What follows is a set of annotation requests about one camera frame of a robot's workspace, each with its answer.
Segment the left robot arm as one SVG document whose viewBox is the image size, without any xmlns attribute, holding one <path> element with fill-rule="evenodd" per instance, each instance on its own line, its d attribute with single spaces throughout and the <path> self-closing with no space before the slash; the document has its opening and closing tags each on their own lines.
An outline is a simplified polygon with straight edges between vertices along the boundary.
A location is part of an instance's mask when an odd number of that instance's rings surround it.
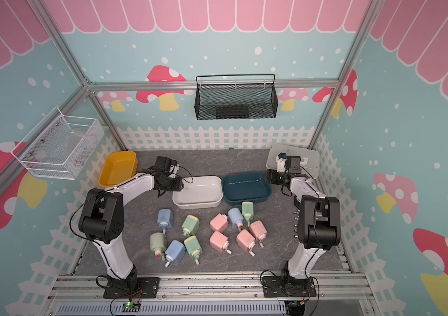
<svg viewBox="0 0 448 316">
<path fill-rule="evenodd" d="M 108 189 L 94 188 L 87 193 L 78 229 L 93 242 L 107 267 L 107 276 L 120 283 L 136 279 L 136 270 L 122 239 L 125 227 L 125 206 L 151 190 L 161 196 L 180 192 L 183 178 L 174 159 L 157 157 L 153 166 Z"/>
</svg>

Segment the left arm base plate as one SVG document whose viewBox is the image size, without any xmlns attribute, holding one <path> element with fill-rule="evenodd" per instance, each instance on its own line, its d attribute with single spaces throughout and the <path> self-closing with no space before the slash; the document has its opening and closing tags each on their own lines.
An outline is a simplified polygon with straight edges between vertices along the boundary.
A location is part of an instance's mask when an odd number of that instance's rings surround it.
<svg viewBox="0 0 448 316">
<path fill-rule="evenodd" d="M 104 299 L 113 298 L 156 298 L 159 290 L 160 278 L 134 277 L 132 279 L 118 280 L 107 277 L 107 285 L 104 287 Z"/>
</svg>

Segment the translucent plastic lidded case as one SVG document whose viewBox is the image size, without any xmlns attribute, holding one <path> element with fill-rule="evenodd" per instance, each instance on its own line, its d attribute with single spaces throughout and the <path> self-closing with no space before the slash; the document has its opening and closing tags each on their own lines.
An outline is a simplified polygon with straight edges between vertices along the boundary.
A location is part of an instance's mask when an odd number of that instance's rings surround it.
<svg viewBox="0 0 448 316">
<path fill-rule="evenodd" d="M 310 174 L 314 179 L 319 176 L 320 154 L 318 151 L 308 150 L 304 147 L 294 147 L 282 143 L 273 143 L 269 150 L 266 168 L 277 169 L 276 158 L 279 154 L 285 153 L 292 156 L 300 156 L 300 165 L 304 169 L 304 174 Z"/>
</svg>

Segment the pink pencil sharpener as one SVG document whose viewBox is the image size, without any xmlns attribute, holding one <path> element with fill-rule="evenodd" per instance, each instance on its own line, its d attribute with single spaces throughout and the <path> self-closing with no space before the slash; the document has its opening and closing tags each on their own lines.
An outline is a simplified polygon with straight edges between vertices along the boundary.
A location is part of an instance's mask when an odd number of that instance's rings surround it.
<svg viewBox="0 0 448 316">
<path fill-rule="evenodd" d="M 232 254 L 229 250 L 229 238 L 219 231 L 215 231 L 209 239 L 210 245 L 214 250 L 219 253 Z"/>
<path fill-rule="evenodd" d="M 210 221 L 209 224 L 214 232 L 224 233 L 228 228 L 228 217 L 219 213 Z"/>
<path fill-rule="evenodd" d="M 256 246 L 254 236 L 248 230 L 241 230 L 237 235 L 238 246 L 252 257 L 255 256 L 253 249 Z"/>
<path fill-rule="evenodd" d="M 264 224 L 261 221 L 254 221 L 250 225 L 249 231 L 255 238 L 255 242 L 263 248 L 263 241 L 267 237 L 267 229 L 265 228 Z"/>
</svg>

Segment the yellow plastic storage box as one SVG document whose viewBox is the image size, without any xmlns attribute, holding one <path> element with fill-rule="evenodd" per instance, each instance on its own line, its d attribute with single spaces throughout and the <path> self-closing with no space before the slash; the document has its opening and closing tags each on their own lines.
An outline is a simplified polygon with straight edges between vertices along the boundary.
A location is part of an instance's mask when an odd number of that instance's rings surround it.
<svg viewBox="0 0 448 316">
<path fill-rule="evenodd" d="M 108 155 L 101 170 L 98 184 L 109 188 L 131 179 L 138 168 L 138 159 L 133 151 L 118 151 Z"/>
</svg>

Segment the green pencil sharpener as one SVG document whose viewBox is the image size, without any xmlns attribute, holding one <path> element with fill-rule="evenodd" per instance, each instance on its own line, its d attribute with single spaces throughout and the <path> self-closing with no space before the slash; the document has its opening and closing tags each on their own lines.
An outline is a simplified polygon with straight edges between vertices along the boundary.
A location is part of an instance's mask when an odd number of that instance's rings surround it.
<svg viewBox="0 0 448 316">
<path fill-rule="evenodd" d="M 200 257 L 203 253 L 201 245 L 196 236 L 188 237 L 184 240 L 184 245 L 187 251 L 187 254 L 193 259 L 197 265 L 200 264 Z"/>
<path fill-rule="evenodd" d="M 200 220 L 193 215 L 188 215 L 182 224 L 183 235 L 187 238 L 195 236 L 199 228 Z"/>
<path fill-rule="evenodd" d="M 254 203 L 252 201 L 242 202 L 242 217 L 248 226 L 254 220 Z"/>
</svg>

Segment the blue pencil sharpener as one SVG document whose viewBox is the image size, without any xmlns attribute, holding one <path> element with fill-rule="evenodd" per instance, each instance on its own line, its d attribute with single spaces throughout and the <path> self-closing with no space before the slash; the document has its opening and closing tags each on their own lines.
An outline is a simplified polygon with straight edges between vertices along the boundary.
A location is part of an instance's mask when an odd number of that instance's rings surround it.
<svg viewBox="0 0 448 316">
<path fill-rule="evenodd" d="M 185 254 L 185 245 L 178 240 L 173 240 L 165 251 L 165 267 L 168 267 L 171 263 L 180 263 Z"/>
<path fill-rule="evenodd" d="M 157 225 L 166 235 L 168 229 L 173 227 L 174 216 L 170 209 L 160 209 L 157 216 Z"/>
<path fill-rule="evenodd" d="M 238 208 L 232 208 L 228 212 L 228 218 L 233 228 L 242 231 L 244 228 L 244 218 Z"/>
</svg>

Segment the white plastic storage box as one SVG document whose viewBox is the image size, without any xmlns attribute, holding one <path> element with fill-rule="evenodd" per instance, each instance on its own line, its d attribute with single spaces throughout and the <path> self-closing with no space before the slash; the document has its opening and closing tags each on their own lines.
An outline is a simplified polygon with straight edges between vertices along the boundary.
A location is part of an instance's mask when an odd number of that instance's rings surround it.
<svg viewBox="0 0 448 316">
<path fill-rule="evenodd" d="M 219 206 L 223 198 L 222 180 L 218 176 L 184 178 L 184 188 L 174 192 L 172 201 L 179 209 L 203 209 Z"/>
</svg>

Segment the rack of metal bits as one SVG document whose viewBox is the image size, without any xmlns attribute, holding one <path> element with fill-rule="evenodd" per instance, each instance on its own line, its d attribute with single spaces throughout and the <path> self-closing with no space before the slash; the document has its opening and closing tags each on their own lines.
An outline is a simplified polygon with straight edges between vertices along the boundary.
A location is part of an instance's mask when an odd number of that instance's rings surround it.
<svg viewBox="0 0 448 316">
<path fill-rule="evenodd" d="M 300 218 L 300 211 L 299 210 L 294 211 L 294 237 L 295 238 L 298 238 L 299 218 Z"/>
</svg>

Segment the dark teal storage box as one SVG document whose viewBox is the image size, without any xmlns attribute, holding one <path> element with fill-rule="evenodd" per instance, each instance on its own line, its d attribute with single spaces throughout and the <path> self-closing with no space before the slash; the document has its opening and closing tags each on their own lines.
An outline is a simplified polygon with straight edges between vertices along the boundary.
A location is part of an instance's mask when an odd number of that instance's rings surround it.
<svg viewBox="0 0 448 316">
<path fill-rule="evenodd" d="M 244 201 L 262 203 L 271 195 L 271 187 L 263 172 L 245 172 L 227 175 L 221 182 L 223 198 L 228 205 L 241 205 Z"/>
</svg>

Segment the pale green round sharpener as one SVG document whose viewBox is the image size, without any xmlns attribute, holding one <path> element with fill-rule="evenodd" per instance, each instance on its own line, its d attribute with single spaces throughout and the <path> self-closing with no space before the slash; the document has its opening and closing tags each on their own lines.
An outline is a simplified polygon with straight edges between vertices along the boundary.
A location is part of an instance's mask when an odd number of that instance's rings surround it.
<svg viewBox="0 0 448 316">
<path fill-rule="evenodd" d="M 157 258 L 165 260 L 165 251 L 167 249 L 167 239 L 163 233 L 153 233 L 149 237 L 150 250 Z"/>
</svg>

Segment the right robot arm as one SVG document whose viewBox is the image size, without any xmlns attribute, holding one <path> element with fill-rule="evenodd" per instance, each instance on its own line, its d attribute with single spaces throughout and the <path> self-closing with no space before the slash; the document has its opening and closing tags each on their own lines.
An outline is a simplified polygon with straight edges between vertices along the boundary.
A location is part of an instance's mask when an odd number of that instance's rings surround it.
<svg viewBox="0 0 448 316">
<path fill-rule="evenodd" d="M 301 166 L 301 157 L 280 153 L 275 160 L 277 167 L 267 171 L 266 181 L 287 188 L 286 195 L 294 198 L 299 212 L 298 247 L 280 279 L 284 285 L 305 285 L 320 257 L 340 244 L 340 201 L 316 187 L 313 176 Z"/>
</svg>

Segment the blue pencil sharpener left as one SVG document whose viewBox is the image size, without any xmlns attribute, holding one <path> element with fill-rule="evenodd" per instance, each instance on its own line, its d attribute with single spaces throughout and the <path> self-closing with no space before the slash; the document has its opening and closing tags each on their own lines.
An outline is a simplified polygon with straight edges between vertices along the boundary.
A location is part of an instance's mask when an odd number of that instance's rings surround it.
<svg viewBox="0 0 448 316">
<path fill-rule="evenodd" d="M 157 216 L 157 225 L 166 235 L 168 229 L 173 227 L 174 216 L 170 209 L 160 209 Z"/>
</svg>

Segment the green pencil sharpener upper right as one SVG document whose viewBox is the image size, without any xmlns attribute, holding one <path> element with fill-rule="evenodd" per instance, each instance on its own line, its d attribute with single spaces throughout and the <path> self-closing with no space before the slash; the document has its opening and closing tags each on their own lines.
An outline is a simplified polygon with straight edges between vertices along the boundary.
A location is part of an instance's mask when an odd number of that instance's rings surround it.
<svg viewBox="0 0 448 316">
<path fill-rule="evenodd" d="M 248 226 L 254 220 L 254 203 L 252 201 L 242 202 L 242 217 Z"/>
</svg>

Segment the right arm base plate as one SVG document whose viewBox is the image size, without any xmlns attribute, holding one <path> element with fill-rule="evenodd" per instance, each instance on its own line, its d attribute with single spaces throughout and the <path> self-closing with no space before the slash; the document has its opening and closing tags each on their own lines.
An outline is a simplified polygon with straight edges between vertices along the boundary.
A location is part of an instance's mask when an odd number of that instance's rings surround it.
<svg viewBox="0 0 448 316">
<path fill-rule="evenodd" d="M 278 276 L 261 276 L 259 279 L 263 287 L 263 295 L 266 298 L 312 298 L 317 296 L 317 287 L 313 278 L 283 280 Z"/>
</svg>

